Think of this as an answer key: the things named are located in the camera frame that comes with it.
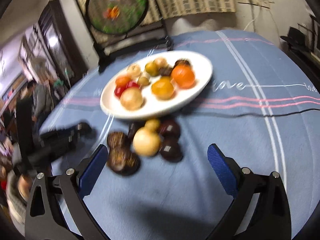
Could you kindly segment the operator left hand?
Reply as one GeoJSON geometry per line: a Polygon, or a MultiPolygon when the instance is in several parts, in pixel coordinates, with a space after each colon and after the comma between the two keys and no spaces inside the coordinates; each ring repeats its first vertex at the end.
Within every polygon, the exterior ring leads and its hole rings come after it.
{"type": "Polygon", "coordinates": [[[24,201],[28,201],[33,180],[27,175],[21,175],[18,179],[17,188],[24,201]]]}

